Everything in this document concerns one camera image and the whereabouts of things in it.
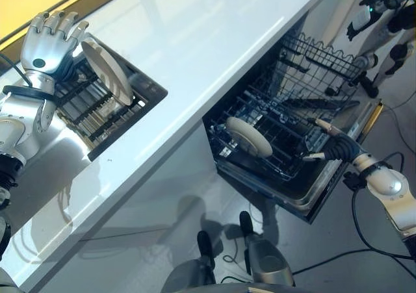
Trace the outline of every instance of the wire rack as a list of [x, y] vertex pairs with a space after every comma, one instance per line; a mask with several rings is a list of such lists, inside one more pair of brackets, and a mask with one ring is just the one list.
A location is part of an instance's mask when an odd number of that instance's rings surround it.
[[89, 147], [100, 145], [128, 122], [147, 101], [135, 93], [131, 106], [119, 103], [93, 72], [86, 60], [76, 66], [78, 80], [58, 83], [58, 115], [76, 131]]
[[[304, 34], [298, 38], [286, 35], [279, 44], [275, 63], [228, 100], [219, 116], [209, 119], [208, 133], [216, 159], [289, 181], [303, 166], [302, 155], [319, 151], [328, 139], [307, 119], [332, 121], [351, 106], [356, 91], [352, 80], [360, 69], [352, 64], [353, 56], [324, 47]], [[227, 131], [230, 116], [254, 126], [268, 140], [273, 154], [264, 159], [246, 154]]]

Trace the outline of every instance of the silver robotic arm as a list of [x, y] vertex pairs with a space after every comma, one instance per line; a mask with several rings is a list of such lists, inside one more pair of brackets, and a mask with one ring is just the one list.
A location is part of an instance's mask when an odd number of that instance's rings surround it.
[[39, 150], [39, 139], [56, 109], [55, 81], [72, 77], [72, 52], [85, 29], [81, 21], [68, 36], [76, 12], [38, 14], [31, 22], [21, 50], [21, 64], [29, 83], [5, 86], [0, 102], [0, 209], [10, 201], [10, 188], [27, 160]]
[[[356, 82], [363, 86], [370, 97], [376, 97], [383, 81], [394, 75], [413, 54], [415, 3], [414, 0], [363, 0], [360, 4], [364, 6], [348, 26], [347, 36], [352, 40], [361, 31], [377, 23], [372, 27], [354, 62], [363, 70]], [[377, 76], [370, 80], [367, 70], [378, 65], [377, 50], [403, 31], [397, 45], [380, 64]]]
[[337, 144], [325, 152], [310, 154], [304, 160], [339, 159], [351, 163], [359, 172], [359, 177], [367, 182], [370, 192], [383, 204], [391, 223], [416, 261], [416, 199], [410, 192], [406, 177], [389, 169], [328, 122], [321, 119], [311, 121], [336, 138]]

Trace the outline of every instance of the gray floor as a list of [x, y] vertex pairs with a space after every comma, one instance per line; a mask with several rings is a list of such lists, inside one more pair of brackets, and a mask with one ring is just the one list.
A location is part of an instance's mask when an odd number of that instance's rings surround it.
[[[363, 34], [350, 44], [340, 37], [335, 46], [355, 53], [364, 38]], [[380, 57], [388, 50], [388, 47], [382, 49]], [[396, 106], [415, 91], [415, 68], [413, 56], [393, 78], [383, 83], [380, 98], [384, 103]], [[406, 105], [395, 110], [402, 134], [412, 149], [416, 148], [415, 103], [416, 96], [413, 96]], [[416, 196], [415, 156], [401, 141], [389, 112], [381, 115], [364, 146], [378, 158], [394, 151], [403, 152], [404, 174]], [[395, 158], [391, 163], [398, 166], [399, 160]], [[164, 183], [172, 184], [172, 181], [175, 181], [174, 176]], [[78, 253], [42, 291], [157, 293], [174, 266], [198, 256], [195, 238], [201, 228], [208, 230], [214, 239], [217, 281], [226, 275], [249, 279], [244, 272], [244, 244], [233, 225], [238, 223], [242, 210], [250, 210], [255, 230], [264, 231], [296, 271], [340, 252], [364, 248], [352, 221], [351, 195], [351, 191], [339, 183], [316, 220], [309, 225], [266, 201], [258, 202], [258, 208], [250, 206], [247, 199], [215, 174], [210, 178], [209, 186], [183, 188], [178, 193], [169, 191], [163, 199], [151, 196], [149, 191], [140, 199], [133, 196], [94, 236], [99, 239], [81, 244]], [[387, 251], [406, 254], [376, 199], [362, 190], [357, 205], [361, 228], [369, 242]], [[152, 217], [157, 208], [164, 210], [164, 216]], [[186, 209], [186, 212], [179, 212], [179, 209]], [[146, 219], [145, 227], [139, 225], [139, 218]], [[120, 233], [126, 235], [100, 239]], [[235, 242], [239, 265], [222, 259], [224, 255], [234, 256]], [[416, 272], [414, 263], [405, 264]], [[295, 279], [299, 287], [321, 293], [416, 292], [416, 282], [397, 263], [375, 253], [349, 255], [299, 274]]]

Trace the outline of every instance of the robot finger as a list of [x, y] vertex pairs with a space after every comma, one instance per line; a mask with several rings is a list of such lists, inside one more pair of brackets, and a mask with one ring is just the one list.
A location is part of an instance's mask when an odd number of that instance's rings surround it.
[[68, 36], [70, 29], [72, 28], [73, 23], [78, 18], [77, 12], [70, 12], [60, 23], [57, 33], [59, 32], [62, 35], [62, 38], [65, 39]]
[[42, 26], [44, 25], [45, 19], [49, 17], [49, 13], [48, 12], [40, 12], [39, 14], [37, 14], [31, 24], [29, 25], [29, 29], [28, 29], [28, 33], [39, 33], [40, 29], [42, 28]]
[[54, 34], [55, 30], [58, 27], [60, 19], [65, 15], [62, 10], [57, 10], [50, 15], [49, 18], [46, 19], [44, 26], [42, 27], [42, 32], [48, 32], [50, 34]]
[[311, 162], [311, 161], [322, 161], [326, 160], [325, 153], [310, 153], [302, 158], [303, 161]]
[[88, 28], [89, 23], [87, 21], [81, 21], [78, 26], [75, 28], [75, 30], [72, 32], [71, 36], [70, 36], [70, 40], [71, 39], [75, 39], [77, 42], [79, 41], [80, 38], [82, 38], [85, 29]]
[[344, 134], [340, 129], [338, 129], [337, 127], [331, 125], [330, 123], [322, 119], [309, 118], [307, 120], [309, 123], [312, 123], [322, 128], [330, 136], [337, 136], [338, 134]]

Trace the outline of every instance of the sink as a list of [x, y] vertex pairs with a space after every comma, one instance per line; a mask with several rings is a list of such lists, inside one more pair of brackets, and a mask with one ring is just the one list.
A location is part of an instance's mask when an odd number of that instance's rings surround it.
[[[74, 57], [74, 78], [55, 86], [58, 109], [50, 128], [42, 134], [39, 152], [28, 161], [11, 189], [10, 205], [0, 212], [18, 231], [72, 179], [106, 150], [131, 126], [143, 118], [167, 95], [167, 91], [124, 58], [93, 38], [117, 61], [126, 74], [134, 93], [131, 106], [120, 103], [94, 73], [84, 55]], [[94, 128], [87, 127], [92, 116], [99, 113]], [[64, 215], [69, 196], [61, 191], [57, 205]]]

